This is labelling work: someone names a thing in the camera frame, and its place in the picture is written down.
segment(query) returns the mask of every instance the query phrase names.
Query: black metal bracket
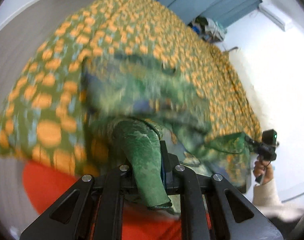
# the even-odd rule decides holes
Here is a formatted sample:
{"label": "black metal bracket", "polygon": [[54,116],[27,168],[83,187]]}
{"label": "black metal bracket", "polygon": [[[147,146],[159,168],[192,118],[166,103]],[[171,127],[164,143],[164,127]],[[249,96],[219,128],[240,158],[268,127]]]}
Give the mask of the black metal bracket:
{"label": "black metal bracket", "polygon": [[[196,174],[167,152],[164,141],[160,143],[165,190],[181,197],[183,240],[283,240],[274,225],[222,175]],[[121,239],[127,194],[138,194],[130,165],[97,178],[84,175],[26,228],[20,239]]]}

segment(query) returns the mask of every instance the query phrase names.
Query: baseboard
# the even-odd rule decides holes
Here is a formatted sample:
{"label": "baseboard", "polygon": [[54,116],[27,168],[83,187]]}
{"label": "baseboard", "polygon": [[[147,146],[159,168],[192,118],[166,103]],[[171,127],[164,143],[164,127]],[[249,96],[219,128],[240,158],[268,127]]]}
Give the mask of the baseboard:
{"label": "baseboard", "polygon": [[17,15],[19,15],[22,11],[24,11],[26,8],[30,7],[31,5],[33,5],[34,3],[38,2],[40,0],[31,0],[30,2],[28,2],[27,4],[25,4],[24,6],[22,6],[20,9],[18,9],[16,12],[14,12],[13,14],[11,14],[8,18],[6,18],[6,20],[4,20],[2,22],[2,24],[0,25],[0,31],[1,29],[3,29],[11,20],[13,20]]}

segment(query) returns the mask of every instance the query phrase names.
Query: red surface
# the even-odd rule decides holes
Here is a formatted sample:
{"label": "red surface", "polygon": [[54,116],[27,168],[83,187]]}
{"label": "red surface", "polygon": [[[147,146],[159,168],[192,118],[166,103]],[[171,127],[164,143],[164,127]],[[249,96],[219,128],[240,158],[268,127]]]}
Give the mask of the red surface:
{"label": "red surface", "polygon": [[[23,185],[36,211],[41,214],[53,204],[76,178],[35,162],[23,171]],[[123,210],[122,240],[180,240],[181,221],[128,204]]]}

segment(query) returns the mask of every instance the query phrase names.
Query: person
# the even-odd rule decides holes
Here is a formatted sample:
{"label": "person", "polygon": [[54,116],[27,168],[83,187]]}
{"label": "person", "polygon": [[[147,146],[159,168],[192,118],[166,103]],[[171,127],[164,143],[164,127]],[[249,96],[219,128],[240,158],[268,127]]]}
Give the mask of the person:
{"label": "person", "polygon": [[253,187],[252,204],[265,215],[286,239],[304,214],[304,209],[294,203],[282,203],[276,189],[273,167],[268,161],[257,160],[253,174],[257,178],[264,174],[263,183]]}

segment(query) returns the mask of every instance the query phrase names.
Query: triangular cutout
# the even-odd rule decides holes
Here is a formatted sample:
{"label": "triangular cutout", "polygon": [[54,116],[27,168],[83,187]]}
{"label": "triangular cutout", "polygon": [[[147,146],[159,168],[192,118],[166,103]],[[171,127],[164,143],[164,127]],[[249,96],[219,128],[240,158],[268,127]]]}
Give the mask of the triangular cutout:
{"label": "triangular cutout", "polygon": [[56,220],[63,224],[68,224],[78,198],[79,190],[76,189],[65,200],[63,200],[58,208],[50,215],[50,219]]}
{"label": "triangular cutout", "polygon": [[228,199],[236,223],[241,223],[254,217],[252,211],[249,210],[229,189],[226,189],[224,193]]}

